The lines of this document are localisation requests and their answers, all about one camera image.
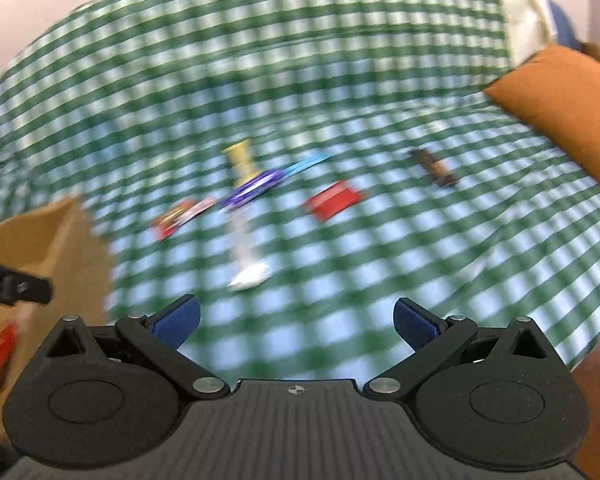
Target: orange cushion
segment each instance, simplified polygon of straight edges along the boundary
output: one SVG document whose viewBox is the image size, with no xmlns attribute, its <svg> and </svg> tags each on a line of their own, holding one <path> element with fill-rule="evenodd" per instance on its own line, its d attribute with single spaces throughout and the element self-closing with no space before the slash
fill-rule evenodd
<svg viewBox="0 0 600 480">
<path fill-rule="evenodd" d="M 485 93 L 549 137 L 600 184 L 600 63 L 551 45 Z"/>
</svg>

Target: silver screw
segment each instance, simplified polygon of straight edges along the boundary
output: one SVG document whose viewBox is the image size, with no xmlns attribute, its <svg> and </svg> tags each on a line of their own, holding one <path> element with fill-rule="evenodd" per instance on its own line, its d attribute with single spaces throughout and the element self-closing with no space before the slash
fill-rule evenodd
<svg viewBox="0 0 600 480">
<path fill-rule="evenodd" d="M 369 383 L 376 394 L 393 394 L 400 389 L 400 383 L 391 377 L 377 377 Z"/>
<path fill-rule="evenodd" d="M 217 377 L 200 377 L 193 381 L 193 389 L 201 394 L 216 394 L 224 388 L 224 381 Z"/>
</svg>

